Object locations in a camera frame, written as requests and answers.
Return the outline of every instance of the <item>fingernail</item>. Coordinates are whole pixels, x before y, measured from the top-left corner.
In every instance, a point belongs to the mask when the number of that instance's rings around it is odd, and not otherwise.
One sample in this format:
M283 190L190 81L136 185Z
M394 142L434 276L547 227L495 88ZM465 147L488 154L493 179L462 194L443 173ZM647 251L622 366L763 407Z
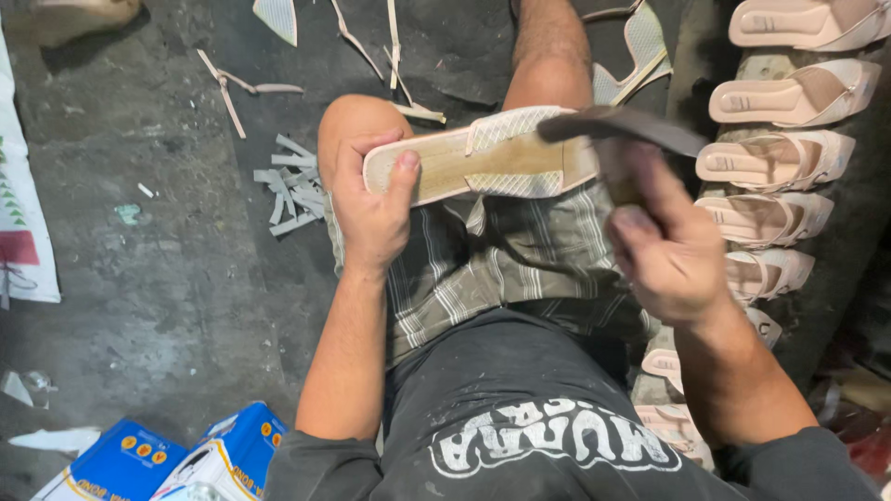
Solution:
M650 217L638 205L624 205L616 209L613 216L616 224L626 228L643 228L649 225Z
M405 150L399 154L398 165L402 170L416 170L421 162L421 157L415 150Z

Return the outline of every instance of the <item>forearm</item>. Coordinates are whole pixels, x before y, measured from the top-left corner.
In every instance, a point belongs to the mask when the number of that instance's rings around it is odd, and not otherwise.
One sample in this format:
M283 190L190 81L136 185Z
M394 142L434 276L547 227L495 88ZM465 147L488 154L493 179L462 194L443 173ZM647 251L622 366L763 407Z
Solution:
M675 330L684 396L712 447L795 434L816 419L805 399L730 298Z
M386 276L344 268L300 395L295 429L373 439L384 393Z

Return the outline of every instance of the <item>man's right hand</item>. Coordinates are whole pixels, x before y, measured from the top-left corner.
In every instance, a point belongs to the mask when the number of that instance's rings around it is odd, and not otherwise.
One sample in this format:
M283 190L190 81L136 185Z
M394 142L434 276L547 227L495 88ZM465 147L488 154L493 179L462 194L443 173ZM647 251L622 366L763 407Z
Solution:
M615 209L608 233L641 306L667 325L690 328L736 308L718 227L693 205L658 147L629 143L622 161L647 207Z

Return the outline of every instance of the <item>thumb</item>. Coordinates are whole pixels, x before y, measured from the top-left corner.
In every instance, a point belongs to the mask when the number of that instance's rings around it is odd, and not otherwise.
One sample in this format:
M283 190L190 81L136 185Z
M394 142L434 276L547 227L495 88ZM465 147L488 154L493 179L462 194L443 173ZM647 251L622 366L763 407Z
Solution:
M629 263L632 266L647 248L662 242L659 227L637 205L625 205L613 211L609 218L609 236L619 240L614 244L632 261Z
M408 210L412 204L414 184L418 180L421 157L413 150L406 150L396 157L396 165L390 170L387 201L390 206Z

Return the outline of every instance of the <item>hand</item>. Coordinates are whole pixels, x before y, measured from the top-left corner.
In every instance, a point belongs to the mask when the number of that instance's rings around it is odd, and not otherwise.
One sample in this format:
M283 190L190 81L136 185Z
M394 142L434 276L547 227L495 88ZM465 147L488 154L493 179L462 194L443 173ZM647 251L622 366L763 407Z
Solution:
M659 149L629 143L622 161L650 213L636 205L619 207L607 231L641 306L673 327L692 327L735 308L718 227L693 205Z
M398 141L402 134L402 129L395 128L340 142L331 193L344 237L345 273L350 270L384 278L408 242L408 210L418 179L418 153L399 155L384 194L369 193L362 178L364 156L378 146Z

